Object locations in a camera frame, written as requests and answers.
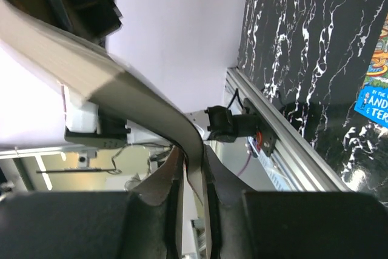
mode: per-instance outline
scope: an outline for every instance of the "white wall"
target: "white wall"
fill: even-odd
[[[0,104],[0,149],[65,144],[62,97],[2,48]]]
[[[108,50],[131,63],[181,110],[222,101],[236,64],[245,0],[117,0],[123,27]]]
[[[118,150],[100,150],[97,158],[90,160],[90,166],[105,169],[111,168],[111,157],[116,154],[117,151]],[[133,146],[124,149],[122,153],[115,158],[117,168],[122,170],[122,175],[118,177],[134,175],[135,173],[146,173],[148,169],[148,157],[149,151],[143,147]],[[75,168],[78,165],[78,156],[75,153],[67,153],[65,161],[59,154],[42,156],[42,160],[47,170]],[[39,169],[35,157],[23,158],[23,161],[36,189],[47,190],[42,175],[35,173],[35,171]],[[109,175],[106,172],[56,173],[49,174],[48,176],[54,191],[104,190],[106,179],[112,177],[112,175]]]

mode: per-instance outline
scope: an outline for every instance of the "red wire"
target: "red wire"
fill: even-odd
[[[261,142],[263,141],[263,137],[261,136],[261,132],[256,132],[256,148],[260,150]],[[245,162],[245,165],[241,168],[241,170],[237,173],[237,177],[240,177],[241,174],[247,169],[249,161],[252,157],[252,151],[249,151],[248,159]]]
[[[241,174],[243,174],[243,172],[245,171],[245,169],[247,169],[248,164],[249,164],[249,161],[250,161],[250,157],[252,157],[252,152],[249,152],[248,159],[247,159],[247,161],[245,162],[245,165],[244,165],[244,166],[241,168],[241,170],[237,173],[237,177],[239,177]]]
[[[256,149],[260,150],[261,142],[263,141],[263,137],[261,136],[261,132],[256,132]]]

